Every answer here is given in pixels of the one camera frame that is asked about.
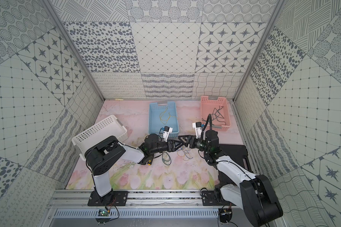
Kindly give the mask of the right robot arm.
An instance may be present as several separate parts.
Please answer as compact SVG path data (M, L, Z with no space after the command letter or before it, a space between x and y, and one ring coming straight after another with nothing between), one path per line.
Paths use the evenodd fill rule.
M283 216L269 178L248 171L231 158L237 145L220 144L216 131L206 131L204 139L194 135L182 135L178 139L184 146L202 151L206 163L232 181L214 190L217 200L238 206L254 227Z

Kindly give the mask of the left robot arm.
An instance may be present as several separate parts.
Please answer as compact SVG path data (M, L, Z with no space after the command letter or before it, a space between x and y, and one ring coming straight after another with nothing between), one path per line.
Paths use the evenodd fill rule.
M138 148L121 143L115 136L108 137L85 152L86 164L94 180L95 193L101 199L111 196L112 186L108 171L119 159L151 165L156 153L175 152L182 146L180 141L162 139L157 134L148 135Z

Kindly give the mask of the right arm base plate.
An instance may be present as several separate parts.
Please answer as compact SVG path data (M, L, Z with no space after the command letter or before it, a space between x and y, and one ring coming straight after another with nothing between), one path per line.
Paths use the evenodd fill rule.
M200 191L203 206L229 206L230 202L221 199L215 195L214 191Z

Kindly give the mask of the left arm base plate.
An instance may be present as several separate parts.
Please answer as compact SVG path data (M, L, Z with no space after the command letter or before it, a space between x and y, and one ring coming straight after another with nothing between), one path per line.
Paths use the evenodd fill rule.
M92 191L88 200L89 207L105 207L105 206L125 206L129 191L110 191L103 197L99 196L98 192Z

